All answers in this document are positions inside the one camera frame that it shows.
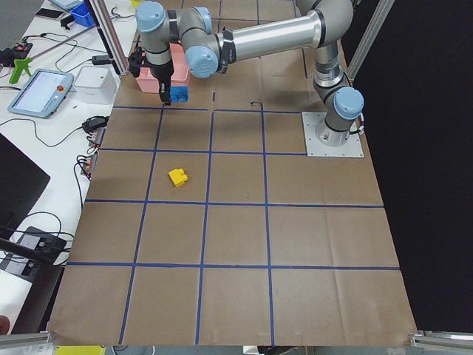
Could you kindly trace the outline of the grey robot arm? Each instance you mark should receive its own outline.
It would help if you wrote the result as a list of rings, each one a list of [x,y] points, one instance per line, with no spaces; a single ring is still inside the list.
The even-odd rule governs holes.
[[[313,86],[327,107],[324,125],[331,132],[349,132],[363,110],[363,95],[348,84],[338,61],[337,42],[353,19],[350,1],[298,1],[301,15],[239,30],[214,33],[205,7],[167,10],[158,1],[137,6],[135,20],[141,43],[129,56],[129,71],[138,77],[148,67],[158,80],[163,104],[171,103],[174,72],[170,45],[180,44],[191,74],[209,78],[250,58],[311,47],[315,51]]]

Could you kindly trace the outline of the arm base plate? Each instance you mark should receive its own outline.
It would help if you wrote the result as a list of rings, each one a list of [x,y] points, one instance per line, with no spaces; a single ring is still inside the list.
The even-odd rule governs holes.
[[[335,132],[325,122],[325,112],[303,112],[302,126],[309,158],[363,158],[355,123],[349,131]]]

